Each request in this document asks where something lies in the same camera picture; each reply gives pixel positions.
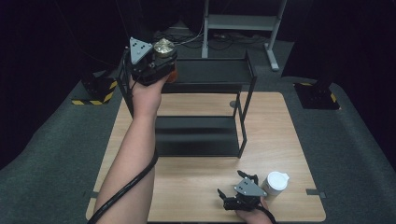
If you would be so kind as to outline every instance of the forearm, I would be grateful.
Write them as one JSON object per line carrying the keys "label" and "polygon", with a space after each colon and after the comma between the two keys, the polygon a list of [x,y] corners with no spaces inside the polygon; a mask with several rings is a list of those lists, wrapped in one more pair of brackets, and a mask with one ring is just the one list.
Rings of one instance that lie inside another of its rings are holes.
{"label": "forearm", "polygon": [[[150,163],[155,148],[155,116],[135,117],[98,195],[95,211]],[[117,201],[98,223],[147,223],[154,170]]]}

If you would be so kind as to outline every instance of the black shelf tier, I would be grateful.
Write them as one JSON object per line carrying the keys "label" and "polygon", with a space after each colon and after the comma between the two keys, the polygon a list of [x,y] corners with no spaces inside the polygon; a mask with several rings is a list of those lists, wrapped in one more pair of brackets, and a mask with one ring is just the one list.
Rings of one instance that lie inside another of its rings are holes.
{"label": "black shelf tier", "polygon": [[160,156],[239,155],[234,117],[158,117],[156,140]]}
{"label": "black shelf tier", "polygon": [[177,80],[163,93],[238,93],[256,77],[248,53],[242,59],[177,59],[176,67]]}

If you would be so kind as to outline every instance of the table surface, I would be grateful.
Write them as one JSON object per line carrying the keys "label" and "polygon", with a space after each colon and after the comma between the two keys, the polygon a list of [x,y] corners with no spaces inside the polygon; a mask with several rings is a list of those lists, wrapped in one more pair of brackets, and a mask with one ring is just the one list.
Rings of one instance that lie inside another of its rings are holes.
{"label": "table surface", "polygon": [[[242,92],[241,101],[246,98]],[[231,115],[233,94],[164,94],[159,115]],[[93,191],[99,191],[132,118],[122,101]],[[236,157],[160,157],[156,165],[153,201],[148,221],[241,222],[234,211],[225,211],[217,189],[228,197],[241,181],[237,170],[258,175],[259,185],[272,171],[287,173],[288,187],[266,201],[277,221],[323,221],[326,218],[297,133],[283,96],[254,92],[245,120],[247,145]],[[92,216],[95,199],[86,211]]]}

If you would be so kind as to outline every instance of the white paper cup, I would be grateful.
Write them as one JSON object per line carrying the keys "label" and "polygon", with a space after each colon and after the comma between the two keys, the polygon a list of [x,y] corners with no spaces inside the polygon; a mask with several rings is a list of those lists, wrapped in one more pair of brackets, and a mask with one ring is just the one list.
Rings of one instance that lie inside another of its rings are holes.
{"label": "white paper cup", "polygon": [[271,172],[262,182],[262,188],[271,195],[280,194],[288,186],[289,176],[278,171]]}

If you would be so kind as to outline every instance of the black metal shelf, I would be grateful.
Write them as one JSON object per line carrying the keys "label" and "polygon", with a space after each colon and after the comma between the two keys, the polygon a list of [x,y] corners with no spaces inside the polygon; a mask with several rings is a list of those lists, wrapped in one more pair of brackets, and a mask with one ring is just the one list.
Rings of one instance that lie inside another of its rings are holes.
{"label": "black metal shelf", "polygon": [[[156,121],[156,148],[160,156],[240,158],[247,142],[244,120],[257,79],[248,53],[242,59],[177,59],[177,72],[177,81],[166,83],[163,93],[235,94],[235,107],[232,116],[159,116]],[[128,80],[122,83],[119,77],[118,82],[133,114],[132,100],[127,96],[125,84]],[[248,94],[242,108],[240,92],[244,86],[248,86]],[[238,143],[236,113],[242,129],[241,146]]]}

